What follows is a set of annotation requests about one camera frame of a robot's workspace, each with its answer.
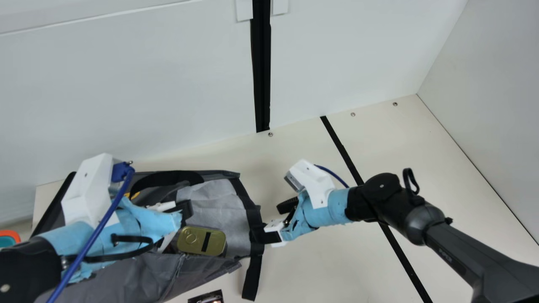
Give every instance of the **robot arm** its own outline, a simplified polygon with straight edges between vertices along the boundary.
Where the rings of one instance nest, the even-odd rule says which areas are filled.
[[[294,176],[291,172],[288,179]],[[376,175],[360,187],[341,190],[333,187],[327,194],[326,206],[317,209],[310,201],[318,200],[320,191],[311,196],[308,187],[296,184],[298,200],[292,199],[278,206],[280,212],[289,210],[291,214],[265,228],[275,239],[272,246],[282,246],[322,226],[353,221],[381,222],[396,229],[410,242],[435,251],[473,288],[472,302],[539,300],[539,267],[515,261],[451,227],[450,218],[417,195],[419,186],[411,169],[405,169],[403,175],[405,188],[401,187],[398,176],[390,173]],[[411,189],[410,181],[416,186],[415,191]]]

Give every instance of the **white wall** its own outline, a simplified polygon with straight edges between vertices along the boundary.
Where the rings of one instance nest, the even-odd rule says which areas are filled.
[[[0,35],[0,223],[96,154],[147,160],[254,132],[252,81],[234,0]]]
[[[0,33],[196,0],[1,0]]]
[[[539,240],[537,16],[537,0],[470,0],[419,96]]]
[[[417,93],[467,0],[290,0],[272,17],[271,127]]]

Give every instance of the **black vertical strip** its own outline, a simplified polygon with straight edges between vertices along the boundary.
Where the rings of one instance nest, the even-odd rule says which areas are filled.
[[[39,223],[36,225],[36,228],[32,232],[30,237],[36,236],[40,233],[56,229],[58,227],[64,226],[64,213],[62,212],[62,199],[71,185],[71,181],[75,178],[76,172],[72,171],[67,175],[66,180],[62,183],[62,186],[54,196],[51,204],[45,210],[45,213],[39,220]]]
[[[253,0],[251,57],[253,60],[254,115],[257,133],[270,129],[270,4],[269,0]]]
[[[356,181],[357,185],[363,185],[365,182],[361,178],[359,172],[357,171],[356,167],[354,166],[354,163],[352,162],[352,159],[348,155],[346,149],[344,148],[344,145],[341,143],[341,140],[337,137],[337,134],[335,133],[335,130],[333,130],[333,127],[329,123],[329,120],[326,116],[320,117],[322,120],[322,123],[324,123],[324,126],[326,127],[326,130],[328,131],[329,136],[333,140],[333,143],[337,147],[339,153],[341,154],[342,159],[346,163],[346,166],[350,170],[350,173],[352,173],[352,176],[354,177],[354,180]],[[393,248],[393,251],[395,251],[395,254],[397,255],[397,258],[399,258],[400,263],[404,267],[404,270],[408,274],[408,277],[412,281],[412,284],[416,288],[417,293],[422,298],[423,302],[425,303],[432,303],[431,298],[429,297],[429,294],[427,293],[427,290],[419,280],[419,277],[417,277],[416,272],[413,270],[412,265],[408,261],[408,258],[404,254],[404,251],[402,248],[400,248],[400,245],[398,244],[397,240],[395,239],[395,235],[391,232],[389,227],[384,224],[380,224],[380,227],[382,228],[382,231],[384,232],[385,237],[388,239],[389,244]]]

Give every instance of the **black strap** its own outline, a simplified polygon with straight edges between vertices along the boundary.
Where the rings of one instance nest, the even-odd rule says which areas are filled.
[[[294,210],[294,207],[298,206],[299,201],[299,198],[296,196],[284,202],[281,202],[277,204],[277,211],[281,215],[288,214]]]
[[[403,169],[403,179],[404,187],[406,188],[406,193],[408,194],[408,202],[410,202],[412,205],[425,204],[425,199],[417,195],[419,193],[419,185],[417,184],[416,178],[413,176],[411,168]],[[412,191],[410,182],[412,182],[412,184],[416,187],[416,190]]]
[[[260,215],[260,208],[257,206],[247,194],[245,187],[238,178],[229,180],[236,195],[243,202],[245,212],[247,215],[247,221],[249,223],[249,229],[253,230],[264,226],[262,222],[262,216]],[[253,234],[251,234],[251,263],[245,274],[245,282],[243,284],[243,292],[241,297],[247,300],[254,301],[258,292],[258,281],[260,280],[260,270],[262,268],[262,254],[264,253],[264,243],[257,242]]]
[[[406,187],[406,191],[408,192],[408,195],[412,196],[412,193],[414,195],[417,195],[419,193],[419,185],[417,184],[416,178],[413,176],[413,171],[411,168],[403,169],[403,179],[404,179],[404,187]],[[416,187],[416,190],[412,191],[410,182],[412,182],[413,186]]]
[[[110,239],[114,246],[118,245],[119,242],[131,242],[131,243],[148,243],[148,245],[141,247],[137,250],[124,252],[124,253],[114,253],[114,254],[104,254],[103,256],[86,256],[84,257],[84,262],[86,263],[101,263],[101,262],[110,262],[110,261],[119,261],[132,257],[139,256],[145,252],[149,252],[154,248],[154,241],[149,237],[142,236],[118,236],[113,233],[110,236]],[[76,254],[70,254],[63,256],[67,262],[72,263],[77,258]]]
[[[191,185],[204,183],[202,176],[194,171],[160,171],[135,182],[129,191],[129,198],[131,199],[132,195],[146,188],[175,185],[181,181],[189,181]]]
[[[241,297],[245,300],[254,301],[258,293],[258,282],[260,281],[260,271],[262,270],[262,255],[252,256],[251,263],[245,274],[245,282]]]
[[[265,232],[264,225],[251,228],[251,239],[254,242],[263,243],[263,244],[272,244],[272,243],[282,242],[281,237],[279,236],[278,232],[276,231]]]

